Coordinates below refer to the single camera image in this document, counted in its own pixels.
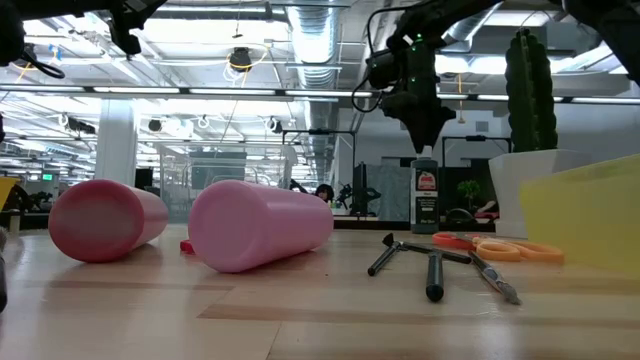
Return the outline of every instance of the cactus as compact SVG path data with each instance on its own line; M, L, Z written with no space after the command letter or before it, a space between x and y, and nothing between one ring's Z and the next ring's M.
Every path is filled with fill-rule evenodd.
M514 152L555 149L553 81L547 51L528 29L520 30L507 51L509 124Z

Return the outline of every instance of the yellow container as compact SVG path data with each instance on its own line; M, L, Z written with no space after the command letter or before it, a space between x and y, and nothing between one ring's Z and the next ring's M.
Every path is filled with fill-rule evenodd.
M4 178L0 177L0 210L4 207L4 203L7 202L7 197L13 185L18 182L18 178Z
M640 155L528 182L520 202L529 240L640 277Z

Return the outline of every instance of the pink plastic cup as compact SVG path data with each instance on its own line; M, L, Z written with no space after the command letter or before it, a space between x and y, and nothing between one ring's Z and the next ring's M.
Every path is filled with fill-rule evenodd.
M117 260L164 231L167 206L158 196L111 180L72 186L55 202L49 234L65 255L84 262Z
M237 180L206 188L189 215L196 255L225 273L313 250L332 230L331 209L320 198Z

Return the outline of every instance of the table surface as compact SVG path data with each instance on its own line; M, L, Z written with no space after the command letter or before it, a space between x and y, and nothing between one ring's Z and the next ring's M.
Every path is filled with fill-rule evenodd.
M424 255L366 275L384 232L336 231L315 252L238 275L181 255L185 234L170 226L118 263L90 265L46 232L10 240L0 359L640 359L640 280L623 275L494 263L518 307L473 266L446 262L432 304Z

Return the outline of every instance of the bottle cap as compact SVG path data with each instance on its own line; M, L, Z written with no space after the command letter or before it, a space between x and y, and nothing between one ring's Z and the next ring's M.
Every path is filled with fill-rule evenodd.
M418 158L431 159L431 155L433 155L433 149L431 148L431 146L425 146L422 149L422 153L418 154Z

